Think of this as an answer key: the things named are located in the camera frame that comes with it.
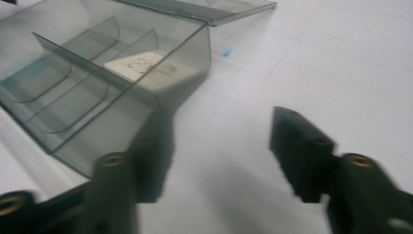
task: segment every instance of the clear plastic box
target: clear plastic box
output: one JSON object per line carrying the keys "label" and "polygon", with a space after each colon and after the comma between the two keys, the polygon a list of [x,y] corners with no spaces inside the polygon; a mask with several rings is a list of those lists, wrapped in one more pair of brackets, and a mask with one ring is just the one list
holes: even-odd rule
{"label": "clear plastic box", "polygon": [[127,150],[153,113],[173,111],[206,79],[209,25],[274,7],[44,1],[0,21],[1,105],[48,154],[90,176],[96,159]]}

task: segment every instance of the transparent lid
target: transparent lid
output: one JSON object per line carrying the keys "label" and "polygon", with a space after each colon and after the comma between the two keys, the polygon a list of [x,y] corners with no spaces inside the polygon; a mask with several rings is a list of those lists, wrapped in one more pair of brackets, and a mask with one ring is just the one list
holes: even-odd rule
{"label": "transparent lid", "polygon": [[164,14],[221,25],[275,8],[267,0],[117,0]]}

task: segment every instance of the clear plastic organizer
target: clear plastic organizer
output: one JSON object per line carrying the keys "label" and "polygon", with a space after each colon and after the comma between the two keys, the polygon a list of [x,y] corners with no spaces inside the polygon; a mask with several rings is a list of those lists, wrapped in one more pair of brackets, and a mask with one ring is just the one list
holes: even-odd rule
{"label": "clear plastic organizer", "polygon": [[206,79],[208,23],[275,7],[255,1],[238,8],[249,13],[225,19],[220,10],[203,22],[137,2],[148,1],[49,0],[0,21],[1,105],[85,176],[97,158],[127,150],[152,113],[175,109]]}

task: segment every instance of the white table surface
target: white table surface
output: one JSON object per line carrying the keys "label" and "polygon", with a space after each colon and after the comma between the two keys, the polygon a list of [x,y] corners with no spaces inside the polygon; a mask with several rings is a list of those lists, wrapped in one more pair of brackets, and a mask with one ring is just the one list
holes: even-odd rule
{"label": "white table surface", "polygon": [[[413,1],[279,0],[210,37],[209,76],[175,116],[164,196],[140,206],[141,233],[329,233],[325,205],[293,197],[268,150],[275,105],[310,119],[337,154],[370,156],[413,192]],[[40,200],[84,181],[4,111],[0,176],[0,193],[31,189]]]}

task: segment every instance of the brass screw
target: brass screw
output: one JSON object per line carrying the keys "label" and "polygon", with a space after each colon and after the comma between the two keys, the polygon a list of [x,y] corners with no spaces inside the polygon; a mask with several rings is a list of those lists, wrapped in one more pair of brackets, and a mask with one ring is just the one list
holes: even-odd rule
{"label": "brass screw", "polygon": [[11,214],[24,205],[22,196],[8,197],[0,201],[0,216]]}
{"label": "brass screw", "polygon": [[352,155],[348,157],[347,159],[354,165],[357,165],[360,167],[371,168],[374,165],[373,161],[371,161],[370,159],[366,157],[359,156],[359,155]]}
{"label": "brass screw", "polygon": [[105,167],[113,167],[118,166],[124,163],[124,157],[122,156],[108,156],[103,160],[103,166]]}

